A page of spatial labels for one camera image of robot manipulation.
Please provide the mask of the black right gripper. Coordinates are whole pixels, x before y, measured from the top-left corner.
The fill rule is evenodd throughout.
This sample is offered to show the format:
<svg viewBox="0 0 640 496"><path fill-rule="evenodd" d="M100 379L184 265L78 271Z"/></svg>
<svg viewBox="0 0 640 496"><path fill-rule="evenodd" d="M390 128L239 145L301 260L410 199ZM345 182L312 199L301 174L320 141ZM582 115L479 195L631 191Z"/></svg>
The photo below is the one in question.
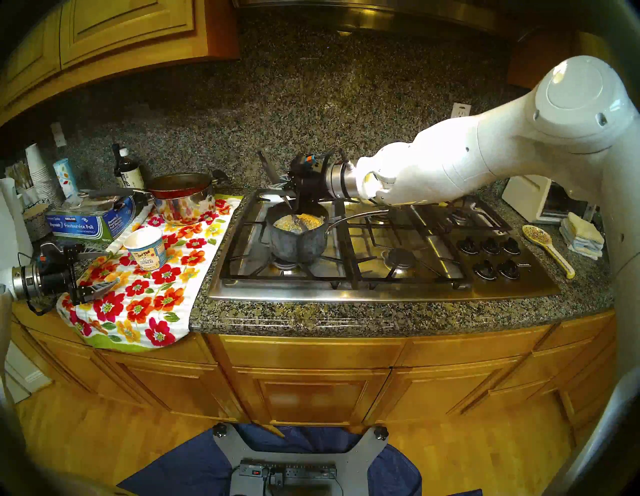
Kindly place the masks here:
<svg viewBox="0 0 640 496"><path fill-rule="evenodd" d="M269 194L292 200L293 211L329 198L324 174L313 168L289 168L288 173L280 175L280 183L287 187L271 188Z"/></svg>

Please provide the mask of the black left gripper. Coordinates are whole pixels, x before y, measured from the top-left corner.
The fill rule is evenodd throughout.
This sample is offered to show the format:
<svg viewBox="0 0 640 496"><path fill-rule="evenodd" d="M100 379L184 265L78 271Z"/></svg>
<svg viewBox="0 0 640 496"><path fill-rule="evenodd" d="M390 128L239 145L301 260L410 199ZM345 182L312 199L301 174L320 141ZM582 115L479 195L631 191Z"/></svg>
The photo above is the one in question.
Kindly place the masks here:
<svg viewBox="0 0 640 496"><path fill-rule="evenodd" d="M68 293L74 305L102 299L119 279L94 285L78 285L75 264L107 257L108 251L85 249L84 245L41 245L39 261L34 263L34 294L38 297Z"/></svg>

